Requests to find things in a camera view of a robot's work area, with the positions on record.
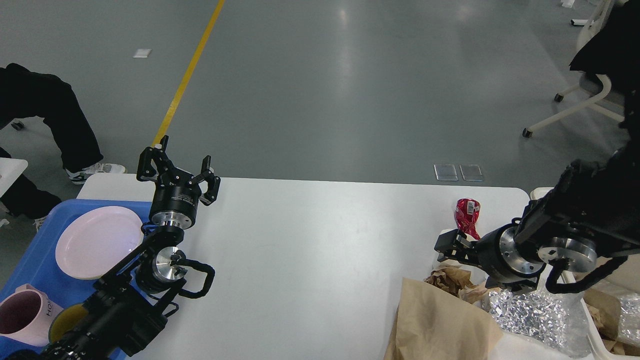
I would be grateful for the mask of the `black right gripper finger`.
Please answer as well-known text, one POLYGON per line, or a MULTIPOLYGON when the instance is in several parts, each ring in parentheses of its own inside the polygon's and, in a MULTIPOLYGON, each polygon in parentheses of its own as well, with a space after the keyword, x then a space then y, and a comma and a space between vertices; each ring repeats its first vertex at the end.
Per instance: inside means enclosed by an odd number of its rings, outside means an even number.
POLYGON ((530 277, 490 275, 486 280, 486 288, 499 288, 512 293, 530 293, 538 289, 540 274, 530 277))
POLYGON ((435 242, 437 262, 451 260, 463 265, 480 265, 477 251, 478 240, 460 229, 444 230, 435 242))

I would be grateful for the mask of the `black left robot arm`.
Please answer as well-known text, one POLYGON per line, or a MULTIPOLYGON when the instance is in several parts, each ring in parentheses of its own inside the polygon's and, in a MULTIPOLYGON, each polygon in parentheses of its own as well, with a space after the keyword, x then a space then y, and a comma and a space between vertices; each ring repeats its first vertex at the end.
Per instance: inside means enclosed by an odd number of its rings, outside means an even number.
POLYGON ((177 296, 206 296, 215 269, 189 259, 178 248, 185 231, 195 224, 198 204, 217 200, 221 178, 202 160, 199 174, 174 166, 167 155, 169 137, 142 151, 135 177, 153 182, 155 191, 148 221, 141 225, 142 242, 93 284, 81 307, 87 314, 41 352, 20 349, 9 360, 107 360, 116 350, 133 356, 162 332, 179 310, 177 296))

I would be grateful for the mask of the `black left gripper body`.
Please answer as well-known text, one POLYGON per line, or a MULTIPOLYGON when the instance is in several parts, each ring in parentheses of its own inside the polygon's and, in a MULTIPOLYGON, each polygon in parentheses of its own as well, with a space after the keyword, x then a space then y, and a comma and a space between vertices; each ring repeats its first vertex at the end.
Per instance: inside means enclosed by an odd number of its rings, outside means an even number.
POLYGON ((156 226, 174 226, 187 230, 195 225, 202 191, 194 187, 155 184, 149 220, 156 226))

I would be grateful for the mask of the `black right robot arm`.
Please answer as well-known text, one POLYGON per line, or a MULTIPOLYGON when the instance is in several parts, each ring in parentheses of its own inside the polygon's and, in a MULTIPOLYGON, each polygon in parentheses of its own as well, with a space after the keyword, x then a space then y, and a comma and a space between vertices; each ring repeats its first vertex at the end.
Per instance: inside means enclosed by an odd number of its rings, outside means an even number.
POLYGON ((535 291, 546 267, 552 294, 578 294, 639 253, 639 114, 621 123, 630 140, 606 162, 573 161, 520 217, 470 240, 459 229, 438 236, 439 262, 481 269, 491 287, 535 291))

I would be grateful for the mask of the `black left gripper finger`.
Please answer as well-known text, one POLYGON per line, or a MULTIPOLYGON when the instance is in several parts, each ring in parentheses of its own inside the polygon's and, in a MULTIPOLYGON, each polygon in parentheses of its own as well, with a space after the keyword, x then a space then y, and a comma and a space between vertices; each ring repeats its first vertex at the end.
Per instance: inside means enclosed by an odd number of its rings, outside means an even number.
POLYGON ((147 146, 142 151, 135 171, 138 182, 153 182, 156 187, 177 187, 181 184, 181 173, 166 153, 168 145, 169 136, 164 135, 159 144, 147 146))
POLYGON ((199 201, 206 207, 209 207, 217 200, 222 182, 221 177, 215 175, 211 167, 210 155, 206 155, 206 157, 202 159, 201 172, 192 178, 192 184, 196 185, 198 189, 200 188, 199 185, 203 182, 206 183, 206 191, 199 196, 199 201))

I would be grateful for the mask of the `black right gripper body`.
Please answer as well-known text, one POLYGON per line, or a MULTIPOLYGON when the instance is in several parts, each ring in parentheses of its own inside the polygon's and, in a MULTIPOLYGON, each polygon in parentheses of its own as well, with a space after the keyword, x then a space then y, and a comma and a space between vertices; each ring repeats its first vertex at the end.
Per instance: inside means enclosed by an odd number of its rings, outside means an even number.
POLYGON ((529 278, 537 274, 541 276, 546 265, 525 258, 515 241, 516 230, 517 224, 507 224, 483 236, 476 247, 480 265, 473 266, 488 277, 503 275, 529 278))

